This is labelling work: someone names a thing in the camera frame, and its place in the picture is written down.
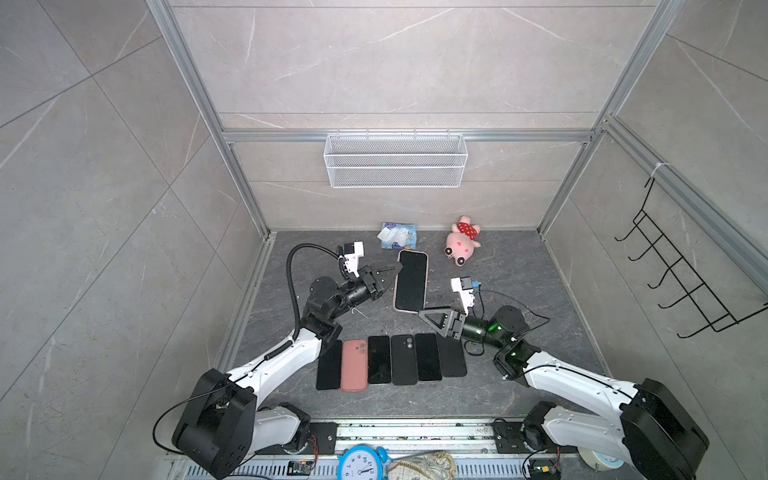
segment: pink pig plush toy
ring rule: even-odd
[[[464,265],[464,262],[472,256],[480,242],[475,242],[475,237],[480,233],[479,225],[470,225],[470,219],[464,216],[458,220],[458,225],[451,225],[452,232],[445,240],[445,255],[452,257],[456,265]]]

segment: blue tissue packaging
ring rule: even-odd
[[[416,225],[413,223],[382,223],[382,230],[405,228],[408,230],[408,236],[405,245],[400,245],[397,242],[382,242],[382,248],[388,248],[390,250],[415,250],[416,249]]]

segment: tissue pack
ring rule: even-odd
[[[414,250],[416,248],[416,225],[412,223],[384,223],[377,235],[382,248],[391,250]]]

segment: phone with pink case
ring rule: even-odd
[[[341,390],[365,392],[368,389],[368,342],[347,340],[341,352]]]

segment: white wire basket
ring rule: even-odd
[[[323,157],[333,188],[458,187],[467,145],[451,133],[338,133]]]

